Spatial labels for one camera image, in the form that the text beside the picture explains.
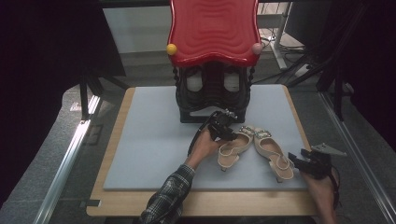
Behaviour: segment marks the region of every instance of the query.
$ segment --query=person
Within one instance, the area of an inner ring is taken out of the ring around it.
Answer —
[[[192,147],[190,156],[166,178],[163,186],[148,200],[147,208],[142,212],[138,223],[176,223],[182,214],[182,203],[190,192],[192,180],[199,164],[225,143],[227,141],[221,139],[213,141],[209,130],[203,129]],[[334,197],[329,177],[316,180],[303,172],[301,175],[317,206],[320,223],[335,224]]]

